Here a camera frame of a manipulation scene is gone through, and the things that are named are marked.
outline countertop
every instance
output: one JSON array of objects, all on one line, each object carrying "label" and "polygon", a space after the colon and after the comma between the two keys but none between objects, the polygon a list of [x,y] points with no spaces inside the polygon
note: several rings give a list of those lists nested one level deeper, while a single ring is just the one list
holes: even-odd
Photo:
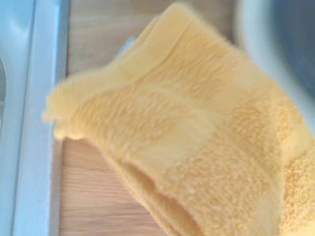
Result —
[{"label": "countertop", "polygon": [[[72,0],[68,74],[104,66],[173,0]],[[189,0],[232,38],[235,0]],[[165,236],[86,141],[65,140],[61,236]]]}]

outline yellow towel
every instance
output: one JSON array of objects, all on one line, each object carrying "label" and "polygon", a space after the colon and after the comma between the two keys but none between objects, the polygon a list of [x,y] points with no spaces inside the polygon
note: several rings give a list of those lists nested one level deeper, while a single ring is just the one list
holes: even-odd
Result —
[{"label": "yellow towel", "polygon": [[315,145],[289,97],[188,6],[48,97],[171,236],[314,236]]}]

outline sink basin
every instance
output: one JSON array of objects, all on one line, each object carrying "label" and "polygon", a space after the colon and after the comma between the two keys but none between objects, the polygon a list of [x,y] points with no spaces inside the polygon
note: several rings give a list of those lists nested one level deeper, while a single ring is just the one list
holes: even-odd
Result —
[{"label": "sink basin", "polygon": [[274,3],[274,0],[237,1],[235,39],[249,58],[291,97],[315,137],[315,98],[287,63],[280,45],[284,41],[275,33]]},{"label": "sink basin", "polygon": [[57,236],[60,149],[41,121],[65,77],[68,0],[0,1],[0,235]]}]

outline towel fold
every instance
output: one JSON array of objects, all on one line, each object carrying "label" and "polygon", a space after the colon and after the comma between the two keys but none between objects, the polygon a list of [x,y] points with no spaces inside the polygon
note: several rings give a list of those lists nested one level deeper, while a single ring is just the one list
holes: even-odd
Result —
[{"label": "towel fold", "polygon": [[315,145],[275,82],[188,6],[47,100],[171,236],[315,235]]}]

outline stainless steel sink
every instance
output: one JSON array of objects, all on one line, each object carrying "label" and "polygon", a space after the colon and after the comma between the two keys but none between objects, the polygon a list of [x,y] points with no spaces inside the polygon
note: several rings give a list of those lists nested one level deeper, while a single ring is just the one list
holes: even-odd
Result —
[{"label": "stainless steel sink", "polygon": [[41,121],[64,78],[68,0],[0,1],[0,235],[56,236],[60,150]]}]

